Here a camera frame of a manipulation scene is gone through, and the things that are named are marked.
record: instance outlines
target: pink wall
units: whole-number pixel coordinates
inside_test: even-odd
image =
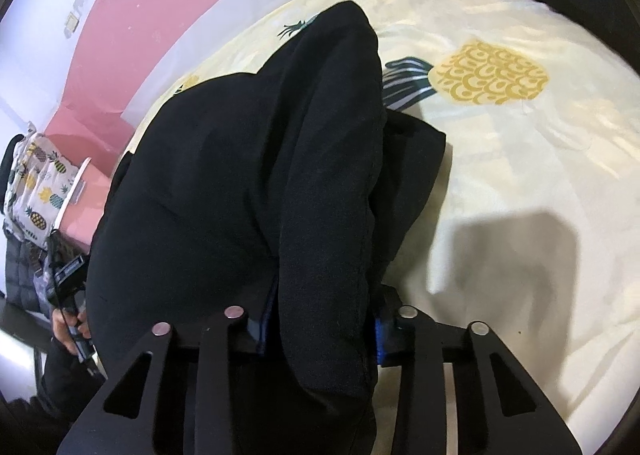
[[[46,134],[71,161],[105,174],[133,128],[120,115],[156,63],[218,0],[96,0]]]

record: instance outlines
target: person's hand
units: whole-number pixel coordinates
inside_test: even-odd
[[[61,311],[60,309],[54,309],[53,314],[51,315],[51,323],[53,325],[53,336],[62,343],[66,350],[69,351],[70,354],[74,356],[78,355],[78,349],[76,348],[76,344],[69,336],[69,330],[66,328],[68,324],[69,327],[78,327],[78,332],[82,334],[82,337],[85,339],[91,339],[91,333],[89,332],[89,326],[86,323],[86,311],[83,310],[78,316],[74,316],[67,311]]]

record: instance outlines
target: pink plastic container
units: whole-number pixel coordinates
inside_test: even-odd
[[[63,202],[54,228],[85,253],[89,252],[95,229],[104,213],[111,179],[84,159]]]

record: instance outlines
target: bed sheet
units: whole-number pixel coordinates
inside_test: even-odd
[[[128,149],[172,95],[257,71],[339,1],[293,0],[258,21],[177,80]],[[398,106],[444,131],[448,143],[427,207],[385,282],[437,321],[486,321],[584,454],[595,453],[640,386],[640,78],[532,0],[354,1],[378,35],[392,98],[403,97],[392,83],[406,78],[398,71],[410,60],[414,87]],[[517,74],[506,87],[492,83],[496,93],[474,96],[473,86],[456,83],[469,52]],[[535,73],[519,77],[523,70]],[[397,385],[397,370],[382,371],[376,455],[390,452]]]

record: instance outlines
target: metal screw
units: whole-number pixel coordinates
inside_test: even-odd
[[[240,318],[244,314],[244,309],[239,305],[232,305],[225,309],[225,316],[229,319]]]
[[[402,307],[398,309],[398,315],[402,318],[413,319],[418,316],[418,310],[411,305],[402,305]]]
[[[153,326],[151,332],[154,334],[154,336],[164,336],[165,334],[169,334],[169,332],[171,332],[171,325],[169,325],[166,321],[161,321]]]
[[[482,321],[474,321],[471,324],[471,331],[478,336],[486,336],[489,334],[489,326]]]

